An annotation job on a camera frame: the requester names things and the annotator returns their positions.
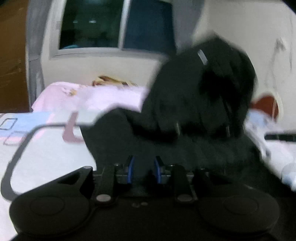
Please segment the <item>red white scalloped headboard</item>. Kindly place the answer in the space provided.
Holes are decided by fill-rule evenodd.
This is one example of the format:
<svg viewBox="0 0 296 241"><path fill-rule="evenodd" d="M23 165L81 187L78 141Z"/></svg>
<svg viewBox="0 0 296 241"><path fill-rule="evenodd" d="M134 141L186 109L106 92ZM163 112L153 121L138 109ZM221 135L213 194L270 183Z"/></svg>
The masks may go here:
<svg viewBox="0 0 296 241"><path fill-rule="evenodd" d="M275 122L283 118L283 104L280 95L271 90L261 93L250 105L251 109L262 111Z"/></svg>

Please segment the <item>brown wooden door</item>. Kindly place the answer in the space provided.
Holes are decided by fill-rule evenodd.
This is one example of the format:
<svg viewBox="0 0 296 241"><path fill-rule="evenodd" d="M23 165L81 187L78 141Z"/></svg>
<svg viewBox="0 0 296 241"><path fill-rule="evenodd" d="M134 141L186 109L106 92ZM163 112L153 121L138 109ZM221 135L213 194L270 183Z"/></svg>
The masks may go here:
<svg viewBox="0 0 296 241"><path fill-rule="evenodd" d="M1 113L26 113L26 17L28 1L1 1Z"/></svg>

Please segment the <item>grey right curtain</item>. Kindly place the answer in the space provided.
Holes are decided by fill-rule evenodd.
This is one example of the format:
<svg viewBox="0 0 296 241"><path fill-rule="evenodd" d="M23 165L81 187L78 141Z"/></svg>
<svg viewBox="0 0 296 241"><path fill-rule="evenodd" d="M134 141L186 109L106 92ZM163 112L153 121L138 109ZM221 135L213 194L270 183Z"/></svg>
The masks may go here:
<svg viewBox="0 0 296 241"><path fill-rule="evenodd" d="M193 35L202 16L205 1L175 0L171 3L174 38L179 53L193 44Z"/></svg>

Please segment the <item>grey curtain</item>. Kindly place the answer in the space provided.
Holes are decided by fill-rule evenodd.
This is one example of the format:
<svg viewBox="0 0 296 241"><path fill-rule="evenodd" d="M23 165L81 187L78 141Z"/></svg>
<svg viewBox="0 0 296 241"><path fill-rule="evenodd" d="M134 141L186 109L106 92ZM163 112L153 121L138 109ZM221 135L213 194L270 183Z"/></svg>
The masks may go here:
<svg viewBox="0 0 296 241"><path fill-rule="evenodd" d="M175 0L171 3L174 38L179 53L193 44L193 35L202 16L205 1Z"/></svg>
<svg viewBox="0 0 296 241"><path fill-rule="evenodd" d="M26 16L26 79L29 109L45 88L41 63L46 25L52 1L29 1Z"/></svg>

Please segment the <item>aluminium frame sliding window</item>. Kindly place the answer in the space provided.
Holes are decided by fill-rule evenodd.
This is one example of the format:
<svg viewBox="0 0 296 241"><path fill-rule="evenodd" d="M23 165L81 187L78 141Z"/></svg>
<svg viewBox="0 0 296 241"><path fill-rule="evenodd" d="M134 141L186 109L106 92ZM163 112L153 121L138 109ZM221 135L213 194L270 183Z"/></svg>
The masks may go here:
<svg viewBox="0 0 296 241"><path fill-rule="evenodd" d="M170 1L54 1L50 57L176 53Z"/></svg>

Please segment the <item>black padded winter jacket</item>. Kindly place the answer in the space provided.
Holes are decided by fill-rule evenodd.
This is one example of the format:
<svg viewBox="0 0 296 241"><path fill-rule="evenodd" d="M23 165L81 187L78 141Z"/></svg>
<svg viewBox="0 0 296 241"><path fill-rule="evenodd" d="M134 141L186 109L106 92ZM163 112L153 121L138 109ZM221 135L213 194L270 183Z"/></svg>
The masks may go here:
<svg viewBox="0 0 296 241"><path fill-rule="evenodd" d="M161 67L140 111L115 108L81 133L98 167L134 156L135 180L160 156L273 193L283 185L243 127L255 78L244 51L211 37Z"/></svg>

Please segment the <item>grey left curtain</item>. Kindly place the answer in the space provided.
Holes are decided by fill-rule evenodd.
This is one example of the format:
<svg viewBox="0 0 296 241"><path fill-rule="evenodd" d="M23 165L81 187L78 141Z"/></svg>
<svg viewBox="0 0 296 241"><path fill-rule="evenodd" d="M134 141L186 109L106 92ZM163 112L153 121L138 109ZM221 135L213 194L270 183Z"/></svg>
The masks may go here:
<svg viewBox="0 0 296 241"><path fill-rule="evenodd" d="M26 16L26 79L29 109L45 88L41 63L46 25L52 1L29 1Z"/></svg>

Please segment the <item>light pink blanket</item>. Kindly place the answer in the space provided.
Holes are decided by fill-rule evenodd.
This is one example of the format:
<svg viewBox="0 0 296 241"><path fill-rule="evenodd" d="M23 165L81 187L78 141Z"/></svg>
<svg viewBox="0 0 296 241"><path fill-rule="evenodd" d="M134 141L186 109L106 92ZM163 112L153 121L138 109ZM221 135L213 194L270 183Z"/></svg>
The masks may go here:
<svg viewBox="0 0 296 241"><path fill-rule="evenodd" d="M46 87L32 105L34 112L88 110L104 111L113 108L142 109L149 89L142 86L89 86L55 82Z"/></svg>

